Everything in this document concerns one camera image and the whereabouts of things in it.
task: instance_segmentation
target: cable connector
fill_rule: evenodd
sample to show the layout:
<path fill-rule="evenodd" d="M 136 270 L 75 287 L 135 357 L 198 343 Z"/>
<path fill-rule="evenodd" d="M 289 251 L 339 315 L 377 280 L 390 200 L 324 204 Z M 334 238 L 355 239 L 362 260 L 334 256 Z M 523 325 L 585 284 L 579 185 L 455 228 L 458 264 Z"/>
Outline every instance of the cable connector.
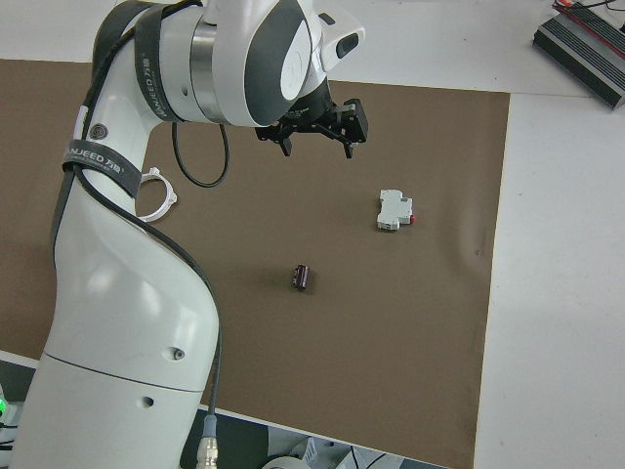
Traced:
<path fill-rule="evenodd" d="M 195 469 L 217 469 L 217 439 L 215 437 L 202 438 L 197 449 L 197 465 Z"/>

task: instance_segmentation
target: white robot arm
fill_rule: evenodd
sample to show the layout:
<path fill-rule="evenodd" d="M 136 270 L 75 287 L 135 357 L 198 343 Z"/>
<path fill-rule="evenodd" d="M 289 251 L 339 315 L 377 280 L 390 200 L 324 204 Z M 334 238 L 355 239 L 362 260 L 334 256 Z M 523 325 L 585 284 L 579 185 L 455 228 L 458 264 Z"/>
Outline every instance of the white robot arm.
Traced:
<path fill-rule="evenodd" d="M 219 351 L 219 321 L 192 258 L 135 215 L 149 133 L 163 121 L 277 121 L 259 137 L 287 149 L 301 124 L 351 155 L 366 119 L 357 100 L 332 103 L 326 72 L 362 38 L 346 12 L 313 0 L 129 1 L 113 10 L 63 160 L 55 317 L 12 469 L 178 467 Z M 359 134 L 345 125 L 354 120 Z M 202 467 L 214 467 L 213 443 L 203 449 Z"/>

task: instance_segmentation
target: silver metal ring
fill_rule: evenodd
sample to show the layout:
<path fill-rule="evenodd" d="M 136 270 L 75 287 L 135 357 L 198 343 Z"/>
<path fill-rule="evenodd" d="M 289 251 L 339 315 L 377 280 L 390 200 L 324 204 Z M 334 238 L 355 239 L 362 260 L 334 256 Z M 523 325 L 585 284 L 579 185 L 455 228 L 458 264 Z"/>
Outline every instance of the silver metal ring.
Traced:
<path fill-rule="evenodd" d="M 191 83 L 197 105 L 206 118 L 216 123 L 229 124 L 215 94 L 213 47 L 216 35 L 217 27 L 200 19 L 191 43 Z"/>

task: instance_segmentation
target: brown mat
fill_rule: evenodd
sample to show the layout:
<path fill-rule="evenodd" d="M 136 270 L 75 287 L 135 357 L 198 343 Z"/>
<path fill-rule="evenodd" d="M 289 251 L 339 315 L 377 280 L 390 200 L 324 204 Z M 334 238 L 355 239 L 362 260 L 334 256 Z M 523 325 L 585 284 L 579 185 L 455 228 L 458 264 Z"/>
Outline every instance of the brown mat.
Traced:
<path fill-rule="evenodd" d="M 89 69 L 0 61 L 0 349 L 28 357 L 41 354 L 54 310 L 48 232 Z M 361 98 L 369 118 L 352 161 L 320 136 L 296 136 L 286 158 L 252 130 L 229 129 L 230 174 L 202 190 L 176 167 L 167 126 L 150 140 L 145 169 L 158 166 L 179 196 L 156 226 L 205 268 L 220 306 L 218 405 L 472 467 L 509 96 L 332 91 L 337 102 Z M 181 134 L 189 169 L 218 174 L 217 127 Z M 380 189 L 413 197 L 413 226 L 378 231 Z M 145 185 L 140 213 L 163 194 Z M 312 269 L 306 292 L 290 285 L 297 264 Z"/>

